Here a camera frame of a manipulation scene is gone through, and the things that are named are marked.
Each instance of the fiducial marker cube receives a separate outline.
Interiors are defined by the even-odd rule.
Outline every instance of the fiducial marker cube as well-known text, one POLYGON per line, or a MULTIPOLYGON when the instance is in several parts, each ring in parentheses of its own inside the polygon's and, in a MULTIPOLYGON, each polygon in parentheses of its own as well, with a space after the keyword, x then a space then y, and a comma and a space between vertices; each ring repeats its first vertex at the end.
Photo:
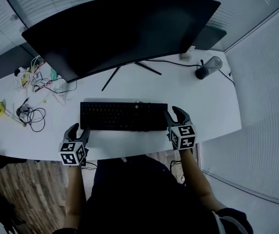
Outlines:
POLYGON ((196 143, 196 130, 194 125, 170 128, 170 140, 177 150, 191 149, 196 143))
POLYGON ((59 144, 59 153, 65 166, 78 166, 86 156, 83 142, 62 142, 59 144))

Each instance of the sleeve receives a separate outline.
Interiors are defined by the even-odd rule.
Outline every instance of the sleeve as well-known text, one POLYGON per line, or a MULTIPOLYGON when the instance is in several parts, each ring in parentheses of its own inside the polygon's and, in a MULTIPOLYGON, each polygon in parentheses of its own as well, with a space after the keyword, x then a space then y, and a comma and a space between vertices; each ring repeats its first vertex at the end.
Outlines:
POLYGON ((54 231, 53 234, 75 234, 76 229, 72 229, 72 228, 63 228, 63 229, 59 229, 57 231, 54 231))
POLYGON ((225 208, 215 214, 220 233, 253 234, 253 229, 246 219, 246 214, 232 208, 225 208))

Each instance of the cylindrical container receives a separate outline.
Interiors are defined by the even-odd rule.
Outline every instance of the cylindrical container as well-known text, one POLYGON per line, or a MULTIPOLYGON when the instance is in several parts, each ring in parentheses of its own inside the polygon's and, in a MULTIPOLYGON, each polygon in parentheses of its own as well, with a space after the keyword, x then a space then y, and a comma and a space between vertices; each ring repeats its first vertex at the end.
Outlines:
POLYGON ((200 80, 221 69, 223 62, 219 57, 212 57, 201 68, 196 70, 196 77, 200 80))

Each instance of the monitor stand leg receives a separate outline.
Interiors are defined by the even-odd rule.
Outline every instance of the monitor stand leg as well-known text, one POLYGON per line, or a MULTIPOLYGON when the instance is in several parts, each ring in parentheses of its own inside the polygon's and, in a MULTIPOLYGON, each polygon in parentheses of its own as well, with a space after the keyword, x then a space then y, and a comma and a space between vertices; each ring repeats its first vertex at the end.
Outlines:
MULTIPOLYGON (((148 66, 146 66, 146 65, 144 65, 144 64, 142 64, 142 63, 140 63, 140 62, 137 62, 137 61, 136 61, 136 62, 134 62, 134 64, 136 64, 136 65, 138 65, 138 66, 141 66, 142 68, 148 69, 148 70, 150 70, 150 71, 152 71, 152 72, 154 72, 154 73, 156 73, 156 74, 158 74, 158 75, 161 75, 160 72, 155 71, 154 69, 149 68, 148 66)), ((116 70, 115 70, 114 73, 110 76, 109 80, 106 82, 105 86, 102 88, 101 91, 104 91, 104 90, 105 90, 106 86, 109 84, 109 82, 111 81, 112 77, 114 77, 114 75, 116 74, 116 72, 118 72, 118 70, 120 69, 120 67, 121 67, 121 66, 119 66, 119 67, 116 68, 116 70)))
POLYGON ((158 75, 161 75, 160 72, 155 71, 155 70, 152 69, 152 68, 149 68, 148 66, 142 64, 141 62, 137 62, 137 61, 136 61, 136 62, 134 62, 134 64, 136 64, 136 65, 138 65, 138 66, 141 66, 142 68, 148 69, 148 70, 150 70, 150 71, 152 71, 152 72, 154 72, 154 73, 156 73, 156 74, 158 74, 158 75))

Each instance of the person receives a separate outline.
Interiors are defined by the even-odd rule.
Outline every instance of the person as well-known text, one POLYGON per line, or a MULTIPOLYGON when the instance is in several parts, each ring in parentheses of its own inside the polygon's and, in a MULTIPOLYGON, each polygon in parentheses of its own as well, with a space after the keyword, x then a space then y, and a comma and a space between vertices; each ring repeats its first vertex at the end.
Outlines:
POLYGON ((66 217, 54 234, 102 231, 250 234, 246 215, 219 202, 191 150, 180 151, 186 185, 147 156, 99 160, 85 199, 79 166, 69 168, 66 217))

